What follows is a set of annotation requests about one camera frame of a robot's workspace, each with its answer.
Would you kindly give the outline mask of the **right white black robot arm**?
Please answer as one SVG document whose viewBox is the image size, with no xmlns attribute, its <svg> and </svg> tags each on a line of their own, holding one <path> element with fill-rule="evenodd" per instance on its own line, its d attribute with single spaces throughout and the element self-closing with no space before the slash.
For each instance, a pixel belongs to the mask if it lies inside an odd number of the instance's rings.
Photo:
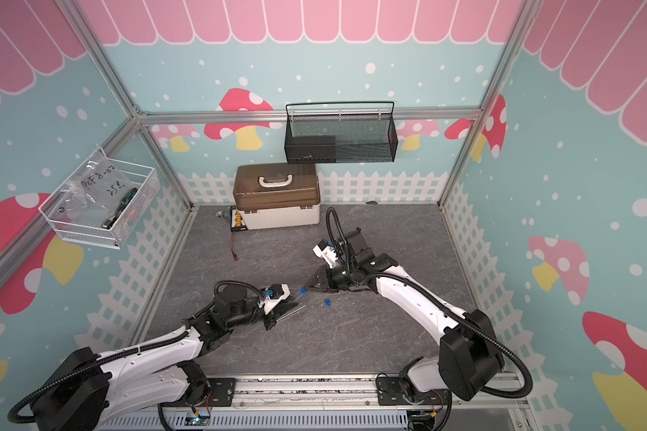
<svg viewBox="0 0 647 431">
<path fill-rule="evenodd" d="M 478 393 L 517 400 L 532 393 L 532 374 L 498 341 L 484 312 L 451 305 L 396 260 L 373 253 L 359 228 L 343 231 L 334 208 L 327 209 L 325 225 L 328 236 L 314 248 L 325 265 L 307 281 L 306 289 L 379 295 L 417 321 L 439 347 L 435 357 L 419 357 L 400 372 L 400 391 L 408 402 L 435 391 L 449 391 L 460 400 L 472 400 Z"/>
</svg>

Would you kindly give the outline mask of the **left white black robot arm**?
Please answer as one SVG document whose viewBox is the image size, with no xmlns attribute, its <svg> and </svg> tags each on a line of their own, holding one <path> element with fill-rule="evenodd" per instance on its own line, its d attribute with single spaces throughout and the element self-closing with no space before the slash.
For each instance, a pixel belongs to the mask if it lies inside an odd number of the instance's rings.
<svg viewBox="0 0 647 431">
<path fill-rule="evenodd" d="M 152 405 L 193 407 L 212 395 L 197 358 L 224 345 L 236 328 L 262 323 L 270 330 L 297 307 L 285 284 L 258 288 L 221 280 L 208 305 L 177 330 L 118 350 L 73 352 L 43 386 L 16 402 L 7 419 L 40 430 L 95 430 Z"/>
</svg>

